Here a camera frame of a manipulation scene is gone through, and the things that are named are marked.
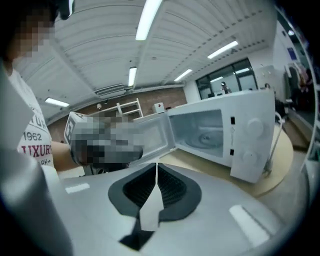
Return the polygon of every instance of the cable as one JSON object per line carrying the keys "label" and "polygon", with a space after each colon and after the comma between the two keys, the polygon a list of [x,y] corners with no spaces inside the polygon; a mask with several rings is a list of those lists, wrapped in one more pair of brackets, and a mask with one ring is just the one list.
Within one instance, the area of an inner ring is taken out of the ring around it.
{"label": "cable", "polygon": [[283,126],[283,122],[282,122],[282,117],[281,117],[281,115],[280,115],[278,112],[275,112],[275,115],[279,118],[279,121],[280,121],[280,129],[279,129],[279,132],[278,132],[278,134],[277,134],[277,136],[276,136],[276,139],[275,139],[275,142],[274,142],[274,145],[273,145],[273,148],[272,148],[270,157],[269,157],[269,159],[266,161],[265,166],[264,166],[264,173],[267,173],[266,176],[269,176],[269,175],[271,174],[271,172],[272,172],[272,157],[274,156],[274,152],[275,152],[275,150],[276,150],[276,146],[277,146],[277,143],[278,143],[278,140],[279,140],[281,131],[282,131],[282,126]]}

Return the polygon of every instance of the round table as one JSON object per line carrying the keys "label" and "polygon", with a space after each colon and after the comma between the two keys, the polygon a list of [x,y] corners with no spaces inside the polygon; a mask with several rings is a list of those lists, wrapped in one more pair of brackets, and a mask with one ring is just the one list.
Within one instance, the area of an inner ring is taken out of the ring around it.
{"label": "round table", "polygon": [[[280,130],[274,126],[272,147]],[[287,134],[282,130],[277,142],[273,158],[272,172],[262,175],[257,183],[252,184],[230,176],[230,167],[212,162],[197,155],[177,149],[159,159],[159,163],[180,166],[199,173],[223,179],[237,185],[253,197],[260,197],[274,189],[289,172],[294,157],[294,149]]]}

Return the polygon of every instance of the air vent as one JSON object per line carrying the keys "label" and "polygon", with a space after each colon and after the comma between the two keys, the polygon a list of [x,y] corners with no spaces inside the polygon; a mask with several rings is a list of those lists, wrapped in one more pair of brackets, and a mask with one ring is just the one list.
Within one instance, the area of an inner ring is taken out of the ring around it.
{"label": "air vent", "polygon": [[115,84],[115,85],[112,85],[112,86],[108,86],[108,87],[96,90],[94,93],[97,96],[101,97],[101,96],[104,96],[104,95],[108,95],[108,94],[112,94],[112,93],[116,93],[116,92],[122,91],[124,88],[125,88],[125,86],[122,83],[120,83],[120,84]]}

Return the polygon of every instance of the fluorescent light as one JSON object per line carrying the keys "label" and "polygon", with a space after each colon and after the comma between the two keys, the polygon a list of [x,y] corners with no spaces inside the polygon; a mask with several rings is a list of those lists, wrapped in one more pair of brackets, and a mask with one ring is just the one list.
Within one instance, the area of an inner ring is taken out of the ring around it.
{"label": "fluorescent light", "polygon": [[240,70],[236,71],[235,73],[239,74],[239,73],[247,72],[249,70],[250,70],[249,68],[244,68],[244,69],[240,69]]}
{"label": "fluorescent light", "polygon": [[62,101],[59,101],[59,100],[56,100],[53,98],[47,98],[44,102],[49,103],[49,104],[53,104],[53,105],[57,105],[60,107],[64,107],[64,108],[66,108],[70,105],[69,103],[65,103],[65,102],[62,102]]}
{"label": "fluorescent light", "polygon": [[146,40],[149,29],[157,14],[162,0],[146,0],[140,17],[135,40]]}
{"label": "fluorescent light", "polygon": [[74,4],[74,1],[75,0],[69,0],[69,17],[71,16],[71,14],[72,14],[72,5]]}
{"label": "fluorescent light", "polygon": [[229,49],[231,49],[231,48],[233,48],[233,47],[235,47],[237,45],[238,45],[238,42],[237,41],[233,41],[233,42],[227,44],[226,46],[220,48],[219,50],[216,50],[214,53],[211,53],[208,56],[208,58],[212,59],[213,57],[215,57],[215,56],[217,56],[217,55],[219,55],[219,54],[221,54],[221,53],[223,53],[223,52],[225,52],[225,51],[227,51],[227,50],[229,50]]}
{"label": "fluorescent light", "polygon": [[136,73],[137,73],[137,68],[134,66],[134,67],[130,67],[130,70],[129,70],[129,86],[133,86],[134,83],[135,83],[135,78],[136,78]]}
{"label": "fluorescent light", "polygon": [[189,74],[191,71],[192,71],[192,69],[188,69],[187,71],[185,71],[181,75],[179,75],[176,79],[174,79],[174,81],[179,81],[181,78],[183,78],[184,76]]}
{"label": "fluorescent light", "polygon": [[210,83],[213,83],[213,82],[215,82],[215,81],[218,81],[218,80],[220,80],[220,79],[222,79],[222,78],[223,78],[223,77],[220,76],[220,77],[218,77],[218,78],[216,78],[216,79],[211,80]]}

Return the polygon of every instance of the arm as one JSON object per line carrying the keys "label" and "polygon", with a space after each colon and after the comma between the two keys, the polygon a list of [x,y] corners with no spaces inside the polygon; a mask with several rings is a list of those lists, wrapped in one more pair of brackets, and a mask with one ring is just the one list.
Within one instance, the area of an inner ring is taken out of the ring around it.
{"label": "arm", "polygon": [[67,144],[52,141],[51,148],[54,168],[58,172],[70,170],[79,166],[72,160],[70,149]]}

